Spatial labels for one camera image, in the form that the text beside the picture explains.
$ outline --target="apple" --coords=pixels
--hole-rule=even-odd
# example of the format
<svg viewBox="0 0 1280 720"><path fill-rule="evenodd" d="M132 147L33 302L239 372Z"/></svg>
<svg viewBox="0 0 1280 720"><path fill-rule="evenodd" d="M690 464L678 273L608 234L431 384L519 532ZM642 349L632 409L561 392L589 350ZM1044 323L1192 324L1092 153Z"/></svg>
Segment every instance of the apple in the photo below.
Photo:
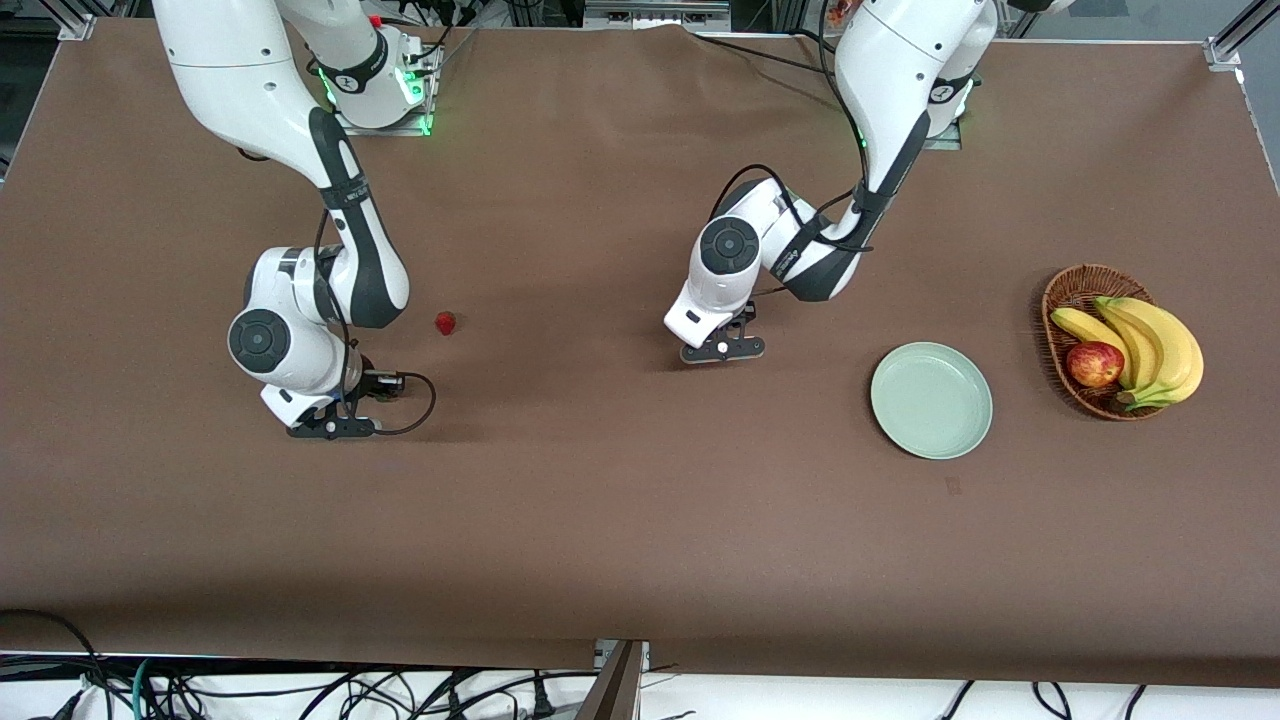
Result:
<svg viewBox="0 0 1280 720"><path fill-rule="evenodd" d="M1066 354L1066 369L1082 386L1102 387L1120 377L1124 354L1119 347L1105 342L1082 342Z"/></svg>

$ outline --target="plate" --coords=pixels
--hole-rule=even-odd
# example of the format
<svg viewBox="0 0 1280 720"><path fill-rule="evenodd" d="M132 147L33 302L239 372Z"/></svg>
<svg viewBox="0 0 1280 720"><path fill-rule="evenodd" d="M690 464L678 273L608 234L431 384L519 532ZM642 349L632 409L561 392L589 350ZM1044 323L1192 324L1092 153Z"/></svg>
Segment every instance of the plate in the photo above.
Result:
<svg viewBox="0 0 1280 720"><path fill-rule="evenodd" d="M991 388L960 351L936 342L904 345L872 377L872 410L902 450L951 460L978 447L991 429Z"/></svg>

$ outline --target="brown woven basket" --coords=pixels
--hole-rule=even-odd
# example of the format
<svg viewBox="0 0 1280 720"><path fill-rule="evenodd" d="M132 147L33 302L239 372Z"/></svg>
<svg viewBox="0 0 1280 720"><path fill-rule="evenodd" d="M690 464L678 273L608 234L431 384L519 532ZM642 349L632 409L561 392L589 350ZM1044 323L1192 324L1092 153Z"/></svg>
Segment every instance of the brown woven basket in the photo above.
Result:
<svg viewBox="0 0 1280 720"><path fill-rule="evenodd" d="M1097 309L1093 307L1093 299L1098 296L1108 297L1137 297L1152 305L1151 293L1138 281L1106 265L1075 265L1053 275L1044 288L1041 299L1041 323L1044 325L1044 338L1047 346L1042 347L1046 361L1052 363L1061 389L1080 404L1087 411L1106 418L1108 420L1142 420L1160 413L1162 407L1139 407L1133 413L1125 413L1124 405L1116 400L1120 386L1111 383L1106 387L1083 387L1071 379L1066 370L1066 354L1079 343L1066 331L1059 328L1050 319L1050 313L1059 307L1075 307L1083 310L1097 319L1102 319Z"/></svg>

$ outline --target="gray floor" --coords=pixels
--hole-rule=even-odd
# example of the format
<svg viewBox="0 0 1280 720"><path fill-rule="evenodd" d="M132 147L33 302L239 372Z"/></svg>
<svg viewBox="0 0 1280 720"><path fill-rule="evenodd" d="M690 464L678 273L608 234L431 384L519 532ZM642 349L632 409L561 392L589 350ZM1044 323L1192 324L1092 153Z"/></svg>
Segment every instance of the gray floor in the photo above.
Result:
<svg viewBox="0 0 1280 720"><path fill-rule="evenodd" d="M1247 0L1076 0L1044 15L1028 37L1070 40L1204 40L1216 35ZM1276 174L1280 164L1280 20L1272 20L1240 53L1244 90ZM1277 188L1280 188L1280 177Z"/></svg>

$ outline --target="bowl of fruit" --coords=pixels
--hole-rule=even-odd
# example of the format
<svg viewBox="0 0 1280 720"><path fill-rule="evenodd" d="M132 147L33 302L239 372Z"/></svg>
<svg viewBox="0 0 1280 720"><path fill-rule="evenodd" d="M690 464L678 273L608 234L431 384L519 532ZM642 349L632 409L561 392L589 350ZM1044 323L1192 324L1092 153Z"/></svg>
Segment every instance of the bowl of fruit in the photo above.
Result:
<svg viewBox="0 0 1280 720"><path fill-rule="evenodd" d="M1055 275L1041 320L1062 388L1100 418L1151 418L1190 397L1204 375L1187 325L1158 307L1142 283L1106 265Z"/></svg>

